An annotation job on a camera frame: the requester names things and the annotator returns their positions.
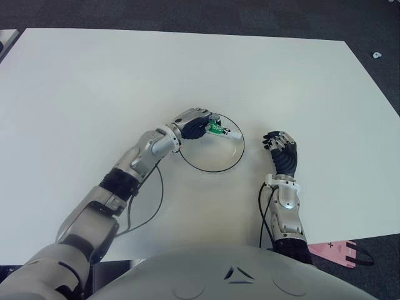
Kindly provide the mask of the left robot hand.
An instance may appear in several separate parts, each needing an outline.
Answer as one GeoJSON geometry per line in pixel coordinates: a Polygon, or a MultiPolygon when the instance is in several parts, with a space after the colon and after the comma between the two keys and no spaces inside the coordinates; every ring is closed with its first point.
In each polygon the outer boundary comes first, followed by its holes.
{"type": "Polygon", "coordinates": [[[207,131],[211,121],[218,121],[219,115],[202,108],[191,108],[176,116],[167,126],[177,134],[178,139],[199,139],[207,131]]]}

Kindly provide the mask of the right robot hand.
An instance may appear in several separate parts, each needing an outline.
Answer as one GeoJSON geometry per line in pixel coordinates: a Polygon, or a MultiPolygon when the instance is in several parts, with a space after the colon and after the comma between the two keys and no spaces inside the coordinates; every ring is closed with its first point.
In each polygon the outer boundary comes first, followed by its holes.
{"type": "Polygon", "coordinates": [[[295,140],[284,131],[271,131],[263,136],[264,148],[267,149],[276,168],[276,174],[295,175],[298,154],[295,140]]]}

